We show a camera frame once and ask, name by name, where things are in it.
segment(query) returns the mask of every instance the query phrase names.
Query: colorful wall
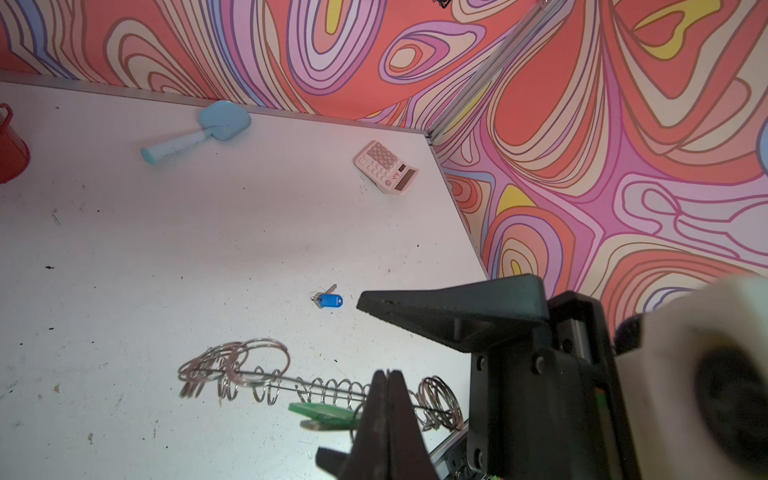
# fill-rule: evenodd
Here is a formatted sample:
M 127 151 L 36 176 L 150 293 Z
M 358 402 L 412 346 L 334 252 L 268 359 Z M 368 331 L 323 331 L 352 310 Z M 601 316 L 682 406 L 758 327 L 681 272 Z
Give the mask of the colorful wall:
M 568 0 L 436 140 L 493 277 L 617 322 L 768 273 L 768 2 Z
M 426 128 L 535 0 L 4 0 L 0 68 Z

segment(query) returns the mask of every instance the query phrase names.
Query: red bucket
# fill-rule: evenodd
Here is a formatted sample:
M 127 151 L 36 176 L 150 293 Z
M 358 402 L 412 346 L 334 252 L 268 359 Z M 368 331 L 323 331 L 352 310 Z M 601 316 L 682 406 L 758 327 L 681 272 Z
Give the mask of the red bucket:
M 0 125 L 0 184 L 4 184 L 22 174 L 29 165 L 29 149 L 11 128 L 13 110 L 7 104 L 0 104 L 0 108 L 8 111 Z

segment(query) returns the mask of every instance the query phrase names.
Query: calculator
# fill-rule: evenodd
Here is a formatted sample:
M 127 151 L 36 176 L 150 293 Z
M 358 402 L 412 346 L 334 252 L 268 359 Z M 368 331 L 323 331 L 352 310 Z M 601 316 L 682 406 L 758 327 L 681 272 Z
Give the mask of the calculator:
M 369 143 L 355 158 L 355 165 L 385 194 L 404 194 L 419 172 L 377 141 Z

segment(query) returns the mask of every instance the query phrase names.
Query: white robot part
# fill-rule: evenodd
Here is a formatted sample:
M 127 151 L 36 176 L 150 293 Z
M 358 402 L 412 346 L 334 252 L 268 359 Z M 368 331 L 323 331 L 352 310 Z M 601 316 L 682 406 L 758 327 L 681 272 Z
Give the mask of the white robot part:
M 717 366 L 723 362 L 725 367 Z M 737 370 L 747 372 L 747 380 L 733 373 L 733 362 L 743 364 Z M 768 412 L 760 409 L 768 385 L 768 279 L 732 277 L 648 313 L 640 348 L 617 356 L 616 366 L 643 478 L 766 478 L 768 454 L 758 452 L 757 461 L 750 456 L 750 449 L 764 443 L 747 441 L 746 447 L 736 446 L 741 453 L 729 451 L 727 440 L 718 438 L 718 432 L 733 432 L 732 425 L 717 425 L 723 417 L 717 413 L 720 399 L 709 416 L 702 405 L 709 401 L 704 397 L 726 388 L 732 387 L 723 395 L 742 400 L 751 395 L 731 413 L 760 422 L 744 427 L 746 437 L 736 436 L 765 441 Z M 722 386 L 722 379 L 740 383 Z

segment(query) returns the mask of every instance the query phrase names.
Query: shovel handle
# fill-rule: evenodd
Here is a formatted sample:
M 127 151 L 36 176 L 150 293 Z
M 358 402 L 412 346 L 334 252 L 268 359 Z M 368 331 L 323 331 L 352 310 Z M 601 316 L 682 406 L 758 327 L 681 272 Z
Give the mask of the shovel handle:
M 149 165 L 155 165 L 158 161 L 162 160 L 170 154 L 175 154 L 176 152 L 182 151 L 185 148 L 189 148 L 192 145 L 199 144 L 201 141 L 208 138 L 212 133 L 213 129 L 207 128 L 205 130 L 199 130 L 191 134 L 172 138 L 168 141 L 142 148 L 141 156 L 147 161 Z

